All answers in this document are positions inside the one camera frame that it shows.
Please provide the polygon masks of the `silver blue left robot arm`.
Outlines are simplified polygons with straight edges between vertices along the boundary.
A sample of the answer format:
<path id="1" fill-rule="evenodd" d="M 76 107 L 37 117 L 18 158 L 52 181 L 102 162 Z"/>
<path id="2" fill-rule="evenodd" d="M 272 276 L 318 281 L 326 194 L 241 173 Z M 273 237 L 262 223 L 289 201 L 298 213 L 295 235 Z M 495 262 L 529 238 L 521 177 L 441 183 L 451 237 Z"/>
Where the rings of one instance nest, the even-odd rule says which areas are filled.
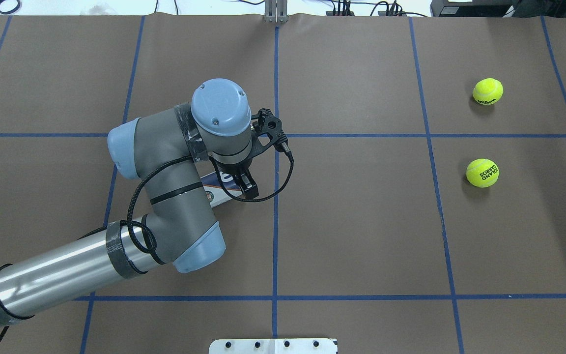
<path id="1" fill-rule="evenodd" d="M 254 135 L 248 97 L 223 78 L 202 83 L 191 100 L 108 134 L 117 170 L 139 179 L 152 211 L 123 220 L 18 264 L 0 266 L 0 328 L 151 269 L 173 264 L 181 273 L 210 265 L 226 250 L 196 163 L 220 157 L 249 163 Z"/>

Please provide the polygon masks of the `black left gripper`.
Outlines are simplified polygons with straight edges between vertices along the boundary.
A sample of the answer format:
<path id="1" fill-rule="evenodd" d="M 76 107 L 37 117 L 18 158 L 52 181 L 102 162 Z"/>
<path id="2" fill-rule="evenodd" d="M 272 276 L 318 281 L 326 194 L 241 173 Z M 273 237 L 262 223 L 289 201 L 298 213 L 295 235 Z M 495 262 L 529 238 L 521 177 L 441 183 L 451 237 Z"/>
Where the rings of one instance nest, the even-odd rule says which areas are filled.
<path id="1" fill-rule="evenodd" d="M 237 180 L 235 183 L 240 187 L 243 197 L 247 200 L 254 200 L 259 196 L 258 185 L 249 170 L 252 163 L 252 159 L 249 158 L 251 149 L 251 146 L 246 146 L 235 154 L 217 153 L 217 163 L 220 170 Z"/>

